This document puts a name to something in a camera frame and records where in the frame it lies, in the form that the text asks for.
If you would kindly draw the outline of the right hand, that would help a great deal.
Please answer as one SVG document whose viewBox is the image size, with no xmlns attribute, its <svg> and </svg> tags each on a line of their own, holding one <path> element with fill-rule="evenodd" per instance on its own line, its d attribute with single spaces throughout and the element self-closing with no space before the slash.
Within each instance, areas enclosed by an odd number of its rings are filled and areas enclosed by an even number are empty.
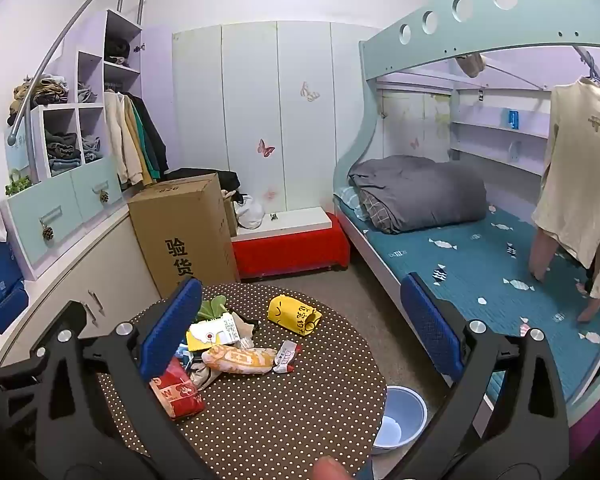
<svg viewBox="0 0 600 480">
<path fill-rule="evenodd" d="M 312 468 L 312 480 L 353 480 L 346 468 L 333 457 L 319 458 Z"/>
</svg>

